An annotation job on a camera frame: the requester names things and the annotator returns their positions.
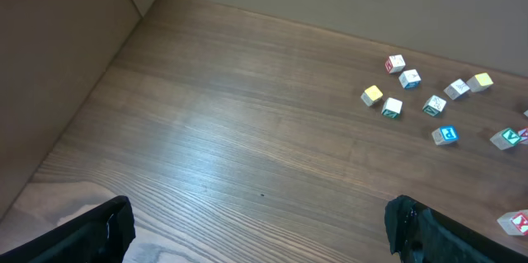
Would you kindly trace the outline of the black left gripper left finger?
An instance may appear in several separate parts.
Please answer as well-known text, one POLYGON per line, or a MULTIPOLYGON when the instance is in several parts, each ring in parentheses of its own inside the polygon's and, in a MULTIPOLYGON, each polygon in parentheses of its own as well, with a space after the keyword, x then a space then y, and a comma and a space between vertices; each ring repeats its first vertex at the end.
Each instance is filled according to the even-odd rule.
POLYGON ((1 263, 121 263, 134 239, 134 214, 130 200, 118 195, 1 254, 1 263))

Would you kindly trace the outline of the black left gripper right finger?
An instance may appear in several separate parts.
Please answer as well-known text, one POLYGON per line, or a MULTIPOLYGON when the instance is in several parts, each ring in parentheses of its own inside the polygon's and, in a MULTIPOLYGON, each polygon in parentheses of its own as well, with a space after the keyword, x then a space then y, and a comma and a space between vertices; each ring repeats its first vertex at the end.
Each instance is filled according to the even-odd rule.
POLYGON ((527 263, 527 256, 406 195, 387 203, 384 225, 389 251, 402 263, 527 263))

